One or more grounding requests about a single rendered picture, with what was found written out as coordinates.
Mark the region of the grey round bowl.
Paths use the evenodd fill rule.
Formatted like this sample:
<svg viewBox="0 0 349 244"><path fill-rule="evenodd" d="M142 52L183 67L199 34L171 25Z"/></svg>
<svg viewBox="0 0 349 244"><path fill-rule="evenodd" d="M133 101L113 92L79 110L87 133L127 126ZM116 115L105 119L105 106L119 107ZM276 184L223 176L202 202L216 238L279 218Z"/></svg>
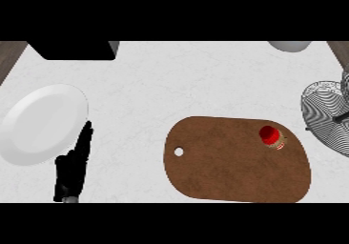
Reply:
<svg viewBox="0 0 349 244"><path fill-rule="evenodd" d="M298 52L306 49L310 42L309 41L270 41L269 44L279 51Z"/></svg>

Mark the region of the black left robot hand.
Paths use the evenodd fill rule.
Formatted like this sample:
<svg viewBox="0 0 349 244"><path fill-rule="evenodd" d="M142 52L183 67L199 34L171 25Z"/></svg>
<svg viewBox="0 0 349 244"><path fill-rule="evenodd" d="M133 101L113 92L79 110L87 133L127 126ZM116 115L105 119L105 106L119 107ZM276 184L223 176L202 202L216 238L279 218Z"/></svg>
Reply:
<svg viewBox="0 0 349 244"><path fill-rule="evenodd" d="M93 131L91 122L87 121L75 141L74 149L69 150L66 154L59 155L54 159L54 202L63 202L63 197L78 197L81 194Z"/></svg>

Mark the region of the black box appliance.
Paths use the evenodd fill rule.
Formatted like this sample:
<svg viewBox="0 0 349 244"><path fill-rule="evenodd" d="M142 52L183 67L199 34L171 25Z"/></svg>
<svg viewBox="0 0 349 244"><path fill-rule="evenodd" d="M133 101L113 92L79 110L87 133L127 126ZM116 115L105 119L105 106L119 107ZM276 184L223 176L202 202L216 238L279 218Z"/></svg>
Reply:
<svg viewBox="0 0 349 244"><path fill-rule="evenodd" d="M116 56L118 41L29 41L45 60L106 61Z"/></svg>

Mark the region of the brown wooden cutting board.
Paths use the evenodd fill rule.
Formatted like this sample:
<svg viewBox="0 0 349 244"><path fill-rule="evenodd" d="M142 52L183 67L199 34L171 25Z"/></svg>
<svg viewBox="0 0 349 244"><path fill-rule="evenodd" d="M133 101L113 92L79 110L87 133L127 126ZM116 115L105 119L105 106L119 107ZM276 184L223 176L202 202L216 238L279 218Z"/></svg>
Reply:
<svg viewBox="0 0 349 244"><path fill-rule="evenodd" d="M258 131L279 129L287 142L264 146ZM310 168L297 136L275 121L192 116L173 126L164 143L164 170L192 198L295 202L306 196Z"/></svg>

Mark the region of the white oval plate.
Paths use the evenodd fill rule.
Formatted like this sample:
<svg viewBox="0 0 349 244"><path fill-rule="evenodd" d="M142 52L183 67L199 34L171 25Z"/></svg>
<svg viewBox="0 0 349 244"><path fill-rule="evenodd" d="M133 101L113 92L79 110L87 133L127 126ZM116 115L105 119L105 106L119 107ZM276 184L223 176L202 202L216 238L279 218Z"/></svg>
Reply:
<svg viewBox="0 0 349 244"><path fill-rule="evenodd" d="M42 163L78 138L88 117L84 92L54 84L32 91L13 105L0 126L0 155L17 166Z"/></svg>

